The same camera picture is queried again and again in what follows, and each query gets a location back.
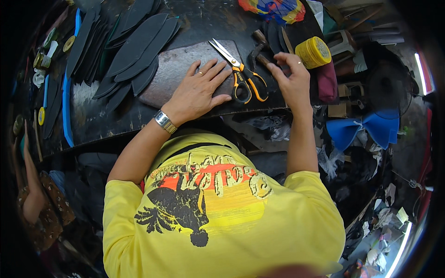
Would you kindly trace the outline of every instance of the maroon fabric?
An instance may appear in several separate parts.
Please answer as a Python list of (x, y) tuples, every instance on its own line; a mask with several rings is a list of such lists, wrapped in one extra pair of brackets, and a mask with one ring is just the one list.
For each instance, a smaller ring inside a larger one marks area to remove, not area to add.
[(337, 77), (334, 63), (317, 68), (318, 98), (323, 102), (331, 102), (337, 98)]

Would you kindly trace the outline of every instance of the fluorescent light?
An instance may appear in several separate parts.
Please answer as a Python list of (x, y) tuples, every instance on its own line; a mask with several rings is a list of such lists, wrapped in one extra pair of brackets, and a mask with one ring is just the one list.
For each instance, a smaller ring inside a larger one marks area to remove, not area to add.
[(423, 95), (426, 96), (425, 76), (423, 75), (422, 64), (420, 63), (420, 57), (419, 54), (417, 53), (414, 53), (414, 56), (416, 57), (417, 66), (420, 72), (420, 79), (422, 80)]
[(399, 252), (397, 253), (396, 258), (394, 259), (394, 262), (391, 265), (391, 268), (388, 270), (385, 278), (391, 278), (392, 273), (397, 267), (397, 264), (399, 263), (400, 258), (402, 257), (402, 253), (405, 250), (406, 242), (408, 241), (409, 232), (411, 231), (411, 222), (408, 222), (408, 226), (406, 227), (405, 236), (403, 237), (402, 244), (400, 245)]

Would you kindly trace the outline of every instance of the hammer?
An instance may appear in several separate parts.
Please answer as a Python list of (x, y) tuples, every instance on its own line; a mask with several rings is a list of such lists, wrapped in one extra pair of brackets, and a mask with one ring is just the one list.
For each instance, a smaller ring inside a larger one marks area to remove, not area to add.
[(264, 36), (263, 32), (261, 32), (259, 29), (252, 33), (252, 36), (259, 42), (258, 46), (249, 54), (249, 60), (252, 63), (253, 71), (256, 71), (256, 61), (255, 59), (258, 59), (264, 66), (269, 63), (269, 61), (260, 54), (260, 51), (263, 48), (269, 48), (269, 44), (267, 43), (266, 37)]

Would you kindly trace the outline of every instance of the blue foam piece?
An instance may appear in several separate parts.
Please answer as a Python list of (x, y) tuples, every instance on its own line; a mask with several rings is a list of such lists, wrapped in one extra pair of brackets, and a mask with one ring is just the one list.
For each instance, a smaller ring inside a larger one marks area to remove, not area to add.
[(81, 28), (81, 10), (79, 8), (77, 8), (76, 11), (76, 27), (74, 28), (74, 35), (77, 36), (77, 34), (79, 33), (79, 29)]
[(62, 116), (63, 116), (63, 133), (65, 139), (70, 147), (74, 147), (73, 132), (71, 131), (71, 115), (69, 114), (69, 91), (71, 89), (71, 78), (63, 78), (63, 93), (62, 93)]
[(49, 83), (49, 74), (45, 77), (45, 91), (43, 93), (43, 108), (45, 109), (48, 105), (48, 83)]
[(389, 143), (397, 143), (397, 131), (399, 119), (387, 120), (375, 113), (370, 113), (363, 119), (339, 119), (326, 122), (326, 129), (335, 143), (335, 147), (344, 151), (347, 149), (357, 133), (363, 127), (369, 135), (383, 149), (387, 149)]

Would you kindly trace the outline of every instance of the black work table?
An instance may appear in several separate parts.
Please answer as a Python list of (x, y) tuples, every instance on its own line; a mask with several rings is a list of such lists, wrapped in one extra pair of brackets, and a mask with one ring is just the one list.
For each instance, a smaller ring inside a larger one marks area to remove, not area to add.
[[(293, 25), (286, 26), (289, 40), (293, 47), (313, 36), (323, 38), (318, 23), (305, 0), (301, 0), (306, 8), (304, 20)], [(169, 0), (162, 3), (158, 12), (167, 12), (170, 16), (179, 16), (182, 27), (176, 37), (163, 49), (163, 51), (179, 48), (185, 45), (211, 40), (234, 40), (238, 47), (243, 63), (249, 65), (248, 55), (256, 47), (257, 42), (251, 34), (256, 29), (261, 29), (261, 18), (251, 12), (245, 12), (237, 0), (207, 0), (207, 1), (182, 1)], [(127, 1), (108, 0), (102, 4), (102, 9), (117, 18), (118, 14), (128, 8)], [(263, 54), (270, 60), (272, 53)], [(65, 68), (66, 58), (60, 59), (60, 64), (54, 68)], [(318, 85), (316, 73), (311, 72), (311, 99), (317, 104)], [(251, 101), (239, 111), (231, 113), (279, 109), (285, 107), (276, 81), (259, 62), (257, 73), (267, 82), (270, 96), (266, 102)], [(22, 89), (21, 93), (28, 94), (29, 89)], [(75, 146), (80, 146), (109, 138), (118, 134), (125, 134), (140, 130), (150, 121), (158, 109), (149, 107), (136, 98), (132, 93), (128, 94), (119, 109), (109, 113), (106, 111), (106, 100), (92, 100), (95, 91), (77, 92), (72, 85), (71, 89), (71, 127)], [(50, 156), (69, 149), (65, 140), (62, 125), (62, 113), (53, 128), (52, 136), (40, 141), (43, 157)]]

